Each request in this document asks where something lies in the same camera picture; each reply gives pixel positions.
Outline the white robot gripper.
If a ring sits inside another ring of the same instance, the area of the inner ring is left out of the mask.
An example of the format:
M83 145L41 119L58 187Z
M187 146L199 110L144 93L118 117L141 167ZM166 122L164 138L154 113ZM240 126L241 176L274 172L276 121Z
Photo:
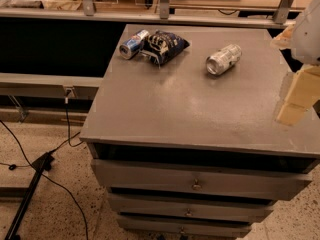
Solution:
M293 80L276 117L292 126L320 100L320 0L312 0L296 18L291 37L292 57L304 64Z

